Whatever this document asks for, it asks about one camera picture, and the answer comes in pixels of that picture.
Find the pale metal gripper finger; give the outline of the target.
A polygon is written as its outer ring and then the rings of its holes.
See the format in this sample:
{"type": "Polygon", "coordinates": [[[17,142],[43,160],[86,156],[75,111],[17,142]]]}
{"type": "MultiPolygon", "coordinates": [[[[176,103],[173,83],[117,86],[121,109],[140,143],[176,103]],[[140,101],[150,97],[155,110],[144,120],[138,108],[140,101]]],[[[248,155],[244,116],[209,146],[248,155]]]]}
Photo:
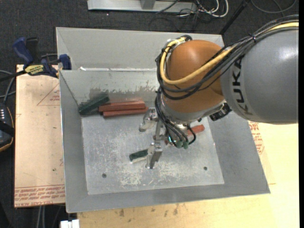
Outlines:
{"type": "Polygon", "coordinates": [[[162,149],[161,145],[160,144],[154,144],[154,155],[153,155],[153,158],[152,158],[153,163],[154,163],[153,168],[154,168],[156,162],[159,161],[159,159],[162,155],[162,152],[163,152],[163,149],[162,149]]]}
{"type": "Polygon", "coordinates": [[[152,160],[153,155],[154,155],[154,145],[150,145],[147,150],[147,161],[145,165],[146,168],[153,168],[154,165],[152,160]]]}

